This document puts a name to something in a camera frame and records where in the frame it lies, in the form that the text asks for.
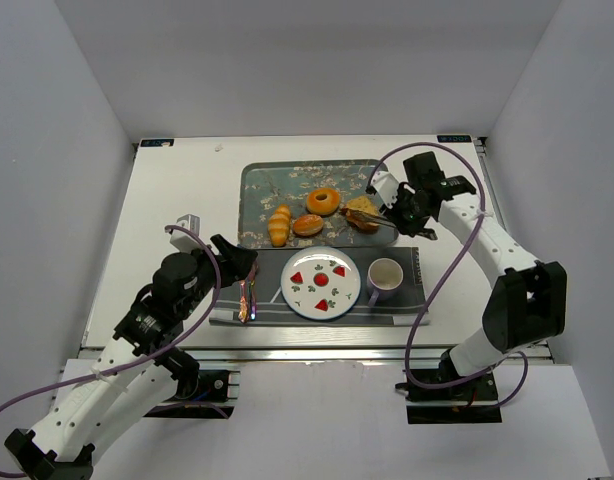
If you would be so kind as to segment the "iridescent table knife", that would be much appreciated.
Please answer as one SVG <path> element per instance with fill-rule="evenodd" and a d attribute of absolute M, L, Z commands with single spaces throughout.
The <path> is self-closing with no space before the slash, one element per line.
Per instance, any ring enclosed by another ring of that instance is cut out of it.
<path fill-rule="evenodd" d="M 257 299 L 255 291 L 257 272 L 258 263 L 255 263 L 248 277 L 248 322 L 253 322 L 257 315 Z"/>
<path fill-rule="evenodd" d="M 250 278 L 251 274 L 248 274 L 239 284 L 240 299 L 238 319 L 243 324 L 247 323 L 250 319 Z"/>

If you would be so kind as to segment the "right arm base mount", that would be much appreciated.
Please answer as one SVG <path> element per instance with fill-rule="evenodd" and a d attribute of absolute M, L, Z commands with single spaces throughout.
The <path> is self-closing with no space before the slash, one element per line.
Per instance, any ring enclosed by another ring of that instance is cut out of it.
<path fill-rule="evenodd" d="M 410 425 L 468 425 L 502 422 L 492 373 L 447 389 L 423 389 L 409 380 L 395 385 L 405 397 Z"/>

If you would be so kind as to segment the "grey striped placemat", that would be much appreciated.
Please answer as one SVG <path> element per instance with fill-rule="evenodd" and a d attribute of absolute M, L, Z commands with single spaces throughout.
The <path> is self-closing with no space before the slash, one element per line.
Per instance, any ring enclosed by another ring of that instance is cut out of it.
<path fill-rule="evenodd" d="M 361 274 L 361 293 L 356 305 L 345 315 L 329 321 L 308 320 L 296 314 L 284 301 L 280 276 L 287 260 L 302 249 L 263 249 L 258 255 L 256 275 L 257 315 L 252 326 L 298 327 L 378 327 L 407 325 L 414 320 L 425 302 L 419 254 L 416 247 L 361 247 L 342 248 L 356 264 Z M 404 271 L 404 280 L 394 296 L 368 306 L 367 271 L 379 258 L 398 262 Z"/>

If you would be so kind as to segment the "watermelon pattern white plate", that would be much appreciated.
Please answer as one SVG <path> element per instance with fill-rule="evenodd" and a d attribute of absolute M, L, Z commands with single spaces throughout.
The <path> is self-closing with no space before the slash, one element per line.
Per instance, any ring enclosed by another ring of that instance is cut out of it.
<path fill-rule="evenodd" d="M 285 263 L 280 287 L 284 301 L 299 316 L 314 321 L 337 319 L 353 309 L 361 293 L 361 274 L 341 250 L 310 247 Z"/>

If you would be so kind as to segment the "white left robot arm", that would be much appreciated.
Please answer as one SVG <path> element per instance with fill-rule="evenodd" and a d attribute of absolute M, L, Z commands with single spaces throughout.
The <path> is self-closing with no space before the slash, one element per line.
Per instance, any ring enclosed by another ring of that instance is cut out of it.
<path fill-rule="evenodd" d="M 67 397 L 29 429 L 15 429 L 4 445 L 30 479 L 88 479 L 113 442 L 160 403 L 191 402 L 200 385 L 198 362 L 176 345 L 183 323 L 207 295 L 247 278 L 254 250 L 221 235 L 166 256 L 137 294 L 111 340 L 72 383 Z"/>

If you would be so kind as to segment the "purple ceramic mug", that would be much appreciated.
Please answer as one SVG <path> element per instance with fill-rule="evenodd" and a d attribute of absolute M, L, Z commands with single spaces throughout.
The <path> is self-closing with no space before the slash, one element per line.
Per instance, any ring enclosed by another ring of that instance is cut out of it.
<path fill-rule="evenodd" d="M 390 258 L 373 261 L 367 271 L 368 306 L 373 308 L 378 302 L 395 295 L 404 280 L 401 265 Z"/>

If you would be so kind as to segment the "floral grey serving tray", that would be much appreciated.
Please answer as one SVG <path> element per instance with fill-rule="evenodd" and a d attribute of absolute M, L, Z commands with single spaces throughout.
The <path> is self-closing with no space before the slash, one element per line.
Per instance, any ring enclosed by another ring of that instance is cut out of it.
<path fill-rule="evenodd" d="M 288 206 L 291 219 L 296 220 L 308 212 L 308 195 L 321 187 L 338 191 L 341 203 L 345 204 L 365 193 L 367 176 L 376 164 L 372 159 L 355 159 L 261 162 L 246 166 L 241 174 L 238 242 L 246 248 L 270 248 L 268 220 L 278 206 Z M 397 231 L 385 226 L 374 233 L 364 233 L 335 212 L 324 218 L 320 233 L 305 238 L 290 234 L 286 246 L 383 246 L 397 238 Z"/>

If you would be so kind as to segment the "right blue table label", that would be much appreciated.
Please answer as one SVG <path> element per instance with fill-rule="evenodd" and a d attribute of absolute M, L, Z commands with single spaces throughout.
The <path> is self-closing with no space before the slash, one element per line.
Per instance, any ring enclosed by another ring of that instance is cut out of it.
<path fill-rule="evenodd" d="M 439 143 L 472 143 L 470 135 L 466 134 L 440 134 L 436 136 Z"/>

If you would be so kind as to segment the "brown bread slice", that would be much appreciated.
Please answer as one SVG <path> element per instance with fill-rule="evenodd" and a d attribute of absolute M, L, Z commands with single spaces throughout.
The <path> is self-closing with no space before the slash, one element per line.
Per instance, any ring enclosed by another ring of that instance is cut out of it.
<path fill-rule="evenodd" d="M 378 216 L 379 210 L 372 201 L 365 195 L 350 199 L 343 207 L 341 212 L 345 215 L 346 220 L 354 225 L 359 231 L 365 233 L 374 233 L 379 229 L 379 224 L 364 220 L 362 214 Z"/>

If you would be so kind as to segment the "blue table label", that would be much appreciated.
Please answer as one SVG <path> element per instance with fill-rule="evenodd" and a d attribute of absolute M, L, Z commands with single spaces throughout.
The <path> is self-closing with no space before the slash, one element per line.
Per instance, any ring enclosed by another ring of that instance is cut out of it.
<path fill-rule="evenodd" d="M 470 135 L 466 134 L 440 134 L 436 136 L 439 143 L 472 143 Z"/>
<path fill-rule="evenodd" d="M 173 138 L 142 139 L 139 146 L 141 148 L 162 148 L 162 147 L 171 147 L 173 144 L 174 144 Z"/>

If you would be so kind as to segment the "metal serving tongs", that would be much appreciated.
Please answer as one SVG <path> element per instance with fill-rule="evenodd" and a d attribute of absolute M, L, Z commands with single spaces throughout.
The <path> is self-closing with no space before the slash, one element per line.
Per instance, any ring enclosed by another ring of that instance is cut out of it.
<path fill-rule="evenodd" d="M 384 218 L 380 215 L 373 215 L 361 210 L 348 209 L 347 212 L 351 213 L 352 216 L 362 220 L 365 223 L 377 224 L 381 226 L 386 226 L 389 228 L 396 229 L 396 225 L 391 222 L 389 219 Z"/>

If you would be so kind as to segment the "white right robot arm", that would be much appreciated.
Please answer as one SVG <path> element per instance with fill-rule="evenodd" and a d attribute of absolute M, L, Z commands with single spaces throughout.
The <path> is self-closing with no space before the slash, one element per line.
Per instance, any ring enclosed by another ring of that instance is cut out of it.
<path fill-rule="evenodd" d="M 419 380 L 407 368 L 408 384 L 427 391 L 452 390 L 487 374 L 509 355 L 561 335 L 564 267 L 539 260 L 488 216 L 480 178 L 446 176 L 432 152 L 414 155 L 403 166 L 407 179 L 398 187 L 398 218 L 434 219 L 462 245 L 441 279 L 447 281 L 462 259 L 471 256 L 492 288 L 481 327 L 443 353 L 431 381 Z"/>

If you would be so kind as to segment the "striped orange croissant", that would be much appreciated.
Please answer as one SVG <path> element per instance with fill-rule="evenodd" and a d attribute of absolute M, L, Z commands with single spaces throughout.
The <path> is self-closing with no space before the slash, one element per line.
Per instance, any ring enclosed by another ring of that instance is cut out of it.
<path fill-rule="evenodd" d="M 291 211 L 287 205 L 281 204 L 268 220 L 267 230 L 273 247 L 283 247 L 289 237 L 291 226 Z"/>

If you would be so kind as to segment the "left blue table label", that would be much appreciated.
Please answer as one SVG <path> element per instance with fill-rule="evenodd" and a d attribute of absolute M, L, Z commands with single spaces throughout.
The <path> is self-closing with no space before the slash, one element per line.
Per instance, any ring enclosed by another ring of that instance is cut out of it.
<path fill-rule="evenodd" d="M 171 147 L 173 144 L 174 144 L 173 138 L 142 139 L 139 146 L 141 148 L 162 148 L 162 147 Z"/>

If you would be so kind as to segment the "round sesame bun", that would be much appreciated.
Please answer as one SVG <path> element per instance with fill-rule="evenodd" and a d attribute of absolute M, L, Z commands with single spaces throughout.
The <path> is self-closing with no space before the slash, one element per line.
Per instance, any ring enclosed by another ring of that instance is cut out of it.
<path fill-rule="evenodd" d="M 298 217 L 293 225 L 292 230 L 296 236 L 311 237 L 322 231 L 324 220 L 316 214 L 306 214 Z"/>

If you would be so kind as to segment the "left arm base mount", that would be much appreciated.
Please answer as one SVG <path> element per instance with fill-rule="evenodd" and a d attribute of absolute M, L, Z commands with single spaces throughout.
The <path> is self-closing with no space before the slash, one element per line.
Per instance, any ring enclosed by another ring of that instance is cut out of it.
<path fill-rule="evenodd" d="M 174 348 L 157 360 L 175 384 L 174 394 L 148 413 L 147 418 L 228 419 L 239 395 L 240 371 L 223 364 L 199 363 Z"/>

